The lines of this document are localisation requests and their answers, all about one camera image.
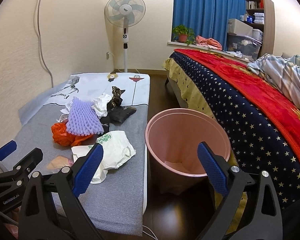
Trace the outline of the clear bag with tan content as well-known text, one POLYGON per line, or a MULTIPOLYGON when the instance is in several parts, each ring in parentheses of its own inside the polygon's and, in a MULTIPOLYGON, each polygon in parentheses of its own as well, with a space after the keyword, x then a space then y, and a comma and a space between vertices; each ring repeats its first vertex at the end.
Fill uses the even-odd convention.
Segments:
POLYGON ((48 170, 59 170, 65 166, 71 167, 73 164, 74 164, 74 162, 71 159, 59 155, 59 156, 55 157, 54 159, 52 159, 48 163, 46 168, 48 170))

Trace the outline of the orange plastic bag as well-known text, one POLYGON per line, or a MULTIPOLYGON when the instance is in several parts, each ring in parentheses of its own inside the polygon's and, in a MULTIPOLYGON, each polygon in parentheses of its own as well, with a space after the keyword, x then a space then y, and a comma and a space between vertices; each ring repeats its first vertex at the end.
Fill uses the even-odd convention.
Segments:
POLYGON ((73 135, 66 131, 65 123, 55 123, 51 126, 52 138, 54 143, 61 146, 80 146, 83 141, 93 137, 93 135, 73 135))

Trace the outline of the purple foam fruit net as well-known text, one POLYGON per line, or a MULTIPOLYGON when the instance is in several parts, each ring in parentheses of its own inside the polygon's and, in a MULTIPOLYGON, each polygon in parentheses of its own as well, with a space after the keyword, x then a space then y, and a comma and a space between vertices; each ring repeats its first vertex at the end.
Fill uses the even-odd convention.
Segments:
POLYGON ((66 132, 76 136, 103 134, 103 126, 93 110, 93 102, 73 98, 66 132))

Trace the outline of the white bag with green print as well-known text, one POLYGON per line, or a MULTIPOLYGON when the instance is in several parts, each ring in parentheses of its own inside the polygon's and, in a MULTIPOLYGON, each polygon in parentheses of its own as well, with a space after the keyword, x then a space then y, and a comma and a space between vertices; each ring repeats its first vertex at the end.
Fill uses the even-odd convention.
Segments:
POLYGON ((91 184, 102 183, 109 170, 118 169, 136 155, 136 150, 129 142, 125 131, 110 131, 98 137, 96 142, 103 147, 103 159, 90 182, 91 184))

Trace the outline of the white paper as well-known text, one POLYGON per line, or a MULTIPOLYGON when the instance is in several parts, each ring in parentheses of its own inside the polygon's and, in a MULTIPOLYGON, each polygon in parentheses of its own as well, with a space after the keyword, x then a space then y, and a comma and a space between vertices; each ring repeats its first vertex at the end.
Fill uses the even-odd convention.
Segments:
POLYGON ((103 93, 98 98, 93 100, 92 109, 95 111, 99 119, 106 117, 108 115, 107 104, 112 99, 112 96, 103 93))

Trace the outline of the black package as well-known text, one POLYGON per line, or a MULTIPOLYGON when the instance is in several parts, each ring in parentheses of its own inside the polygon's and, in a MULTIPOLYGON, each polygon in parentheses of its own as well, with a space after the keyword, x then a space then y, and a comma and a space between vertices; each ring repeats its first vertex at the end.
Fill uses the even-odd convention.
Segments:
POLYGON ((135 107, 116 107, 108 112, 108 116, 112 123, 122 124, 135 112, 135 107))

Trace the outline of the black gold patterned wrapper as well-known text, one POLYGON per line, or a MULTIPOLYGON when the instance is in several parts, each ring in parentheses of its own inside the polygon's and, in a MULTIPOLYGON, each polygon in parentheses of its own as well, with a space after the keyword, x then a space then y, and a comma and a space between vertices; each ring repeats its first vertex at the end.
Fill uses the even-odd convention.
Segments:
POLYGON ((125 89, 119 89, 116 86, 112 87, 112 95, 113 97, 111 100, 107 103, 107 111, 112 111, 118 107, 121 106, 121 103, 123 99, 121 98, 121 95, 125 92, 125 89))

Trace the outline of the pink plastic trash bin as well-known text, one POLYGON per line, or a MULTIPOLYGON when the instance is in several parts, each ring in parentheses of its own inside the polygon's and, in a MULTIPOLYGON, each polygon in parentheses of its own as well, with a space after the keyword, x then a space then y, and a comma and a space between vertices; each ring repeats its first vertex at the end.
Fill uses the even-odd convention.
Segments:
POLYGON ((230 140, 222 126, 199 111, 164 110, 149 120, 145 139, 152 178, 162 193, 180 194, 207 176, 197 148, 206 142, 214 154, 230 158, 230 140))

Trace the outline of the bed with starry blanket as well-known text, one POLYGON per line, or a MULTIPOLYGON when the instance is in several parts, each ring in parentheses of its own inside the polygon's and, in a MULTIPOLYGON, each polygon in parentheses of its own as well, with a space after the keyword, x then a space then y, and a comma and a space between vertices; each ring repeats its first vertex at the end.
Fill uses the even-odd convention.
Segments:
POLYGON ((231 142, 230 163, 272 177, 286 239, 300 239, 300 111, 239 62, 193 49, 165 61, 189 109, 215 119, 231 142))

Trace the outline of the dark plastic storage bin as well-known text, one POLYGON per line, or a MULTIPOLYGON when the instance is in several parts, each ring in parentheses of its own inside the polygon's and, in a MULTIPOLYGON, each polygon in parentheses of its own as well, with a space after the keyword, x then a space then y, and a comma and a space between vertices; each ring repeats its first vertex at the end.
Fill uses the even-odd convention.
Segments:
POLYGON ((243 58, 255 61, 258 58, 262 42, 250 37, 228 34, 228 51, 239 51, 243 58))

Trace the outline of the white standing fan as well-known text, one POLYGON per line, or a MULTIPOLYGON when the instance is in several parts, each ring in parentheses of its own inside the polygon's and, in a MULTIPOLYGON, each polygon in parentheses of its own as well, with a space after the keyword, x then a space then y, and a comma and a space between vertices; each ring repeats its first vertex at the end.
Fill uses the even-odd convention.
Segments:
POLYGON ((124 71, 128 72, 129 27, 138 24, 146 13, 144 0, 109 0, 104 9, 106 19, 122 28, 124 71))

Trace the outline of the white cardboard box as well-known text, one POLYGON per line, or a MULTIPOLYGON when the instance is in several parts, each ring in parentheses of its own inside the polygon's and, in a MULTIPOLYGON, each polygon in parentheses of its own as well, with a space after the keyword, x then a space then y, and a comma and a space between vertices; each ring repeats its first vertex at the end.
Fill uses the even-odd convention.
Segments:
POLYGON ((246 23, 236 19, 228 19, 228 33, 238 36, 250 36, 253 35, 253 28, 246 23))

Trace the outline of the potted green plant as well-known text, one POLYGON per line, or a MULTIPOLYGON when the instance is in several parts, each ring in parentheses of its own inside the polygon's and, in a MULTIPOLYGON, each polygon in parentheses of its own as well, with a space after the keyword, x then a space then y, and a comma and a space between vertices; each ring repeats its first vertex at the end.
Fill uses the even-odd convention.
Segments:
POLYGON ((183 24, 173 27, 172 40, 185 43, 187 45, 193 44, 195 40, 194 31, 183 24))

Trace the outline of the wooden bookshelf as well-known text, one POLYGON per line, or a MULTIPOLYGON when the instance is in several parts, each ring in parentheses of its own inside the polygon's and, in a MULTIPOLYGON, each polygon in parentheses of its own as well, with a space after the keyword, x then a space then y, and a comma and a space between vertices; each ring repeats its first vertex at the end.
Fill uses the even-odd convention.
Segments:
POLYGON ((275 42, 275 10, 272 0, 246 0, 246 23, 263 32, 259 55, 272 54, 275 42))

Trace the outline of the blue curtain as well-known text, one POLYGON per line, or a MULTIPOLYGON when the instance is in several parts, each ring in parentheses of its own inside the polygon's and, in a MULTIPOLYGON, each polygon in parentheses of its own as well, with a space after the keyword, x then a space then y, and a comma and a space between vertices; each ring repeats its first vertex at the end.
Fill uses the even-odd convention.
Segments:
POLYGON ((239 20, 245 9, 245 0, 174 0, 172 27, 184 25, 227 50, 228 20, 239 20))

